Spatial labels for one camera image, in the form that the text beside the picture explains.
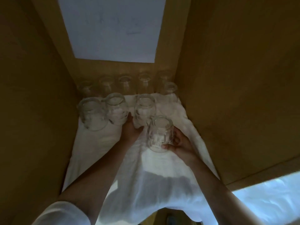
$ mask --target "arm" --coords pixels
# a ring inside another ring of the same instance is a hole
[[[76,205],[88,216],[91,224],[95,224],[124,156],[142,130],[143,127],[134,128],[129,113],[120,140],[63,191],[58,200]]]
[[[187,136],[178,128],[175,128],[174,132],[174,145],[167,144],[162,147],[174,152],[191,168],[218,223],[220,225],[263,224],[205,165]]]

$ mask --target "white paper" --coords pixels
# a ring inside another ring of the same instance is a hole
[[[76,58],[154,63],[166,0],[58,0]]]

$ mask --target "forearm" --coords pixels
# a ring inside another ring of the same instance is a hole
[[[73,203],[89,217],[91,224],[95,224],[105,197],[131,145],[132,142],[129,141],[118,141],[62,192],[58,200]]]
[[[226,186],[197,158],[189,165],[218,223],[263,224]]]

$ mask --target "white sleeve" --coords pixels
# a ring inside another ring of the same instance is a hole
[[[32,225],[91,225],[91,222],[74,204],[58,201],[46,208]]]

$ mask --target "hand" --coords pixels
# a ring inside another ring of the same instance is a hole
[[[174,127],[174,140],[173,144],[162,145],[161,147],[174,152],[183,162],[190,166],[196,160],[199,160],[199,156],[195,149],[193,148],[190,140],[185,136],[180,129]]]
[[[143,129],[144,126],[141,126],[140,128],[137,129],[134,128],[133,117],[129,112],[127,116],[127,121],[122,126],[120,141],[127,141],[133,144],[137,140],[137,138],[139,137]]]

